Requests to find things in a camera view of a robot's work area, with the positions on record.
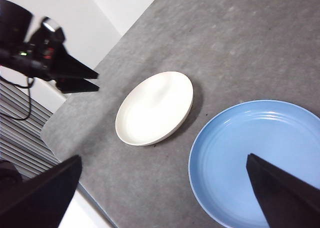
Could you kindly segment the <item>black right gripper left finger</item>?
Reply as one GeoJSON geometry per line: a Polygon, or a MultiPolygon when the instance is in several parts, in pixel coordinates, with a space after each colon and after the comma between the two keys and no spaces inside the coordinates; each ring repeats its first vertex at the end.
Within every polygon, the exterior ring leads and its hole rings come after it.
{"type": "Polygon", "coordinates": [[[74,155],[24,181],[13,163],[0,162],[0,226],[57,228],[74,196],[82,159],[74,155]]]}

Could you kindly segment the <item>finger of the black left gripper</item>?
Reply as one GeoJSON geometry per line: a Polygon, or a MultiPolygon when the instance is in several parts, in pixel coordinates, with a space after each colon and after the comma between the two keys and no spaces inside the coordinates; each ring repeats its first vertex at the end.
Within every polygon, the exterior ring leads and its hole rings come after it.
{"type": "Polygon", "coordinates": [[[55,78],[97,79],[99,74],[68,54],[61,44],[55,52],[51,65],[51,75],[55,78]]]}
{"type": "Polygon", "coordinates": [[[99,87],[85,79],[61,78],[56,80],[55,86],[63,94],[97,92],[99,87]]]}

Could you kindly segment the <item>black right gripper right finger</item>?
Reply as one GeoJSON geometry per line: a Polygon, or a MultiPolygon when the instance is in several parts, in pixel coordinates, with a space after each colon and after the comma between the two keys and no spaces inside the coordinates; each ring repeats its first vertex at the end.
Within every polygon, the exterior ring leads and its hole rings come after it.
{"type": "Polygon", "coordinates": [[[256,200],[271,228],[318,228],[320,190],[259,156],[247,156],[246,170],[256,200]]]}

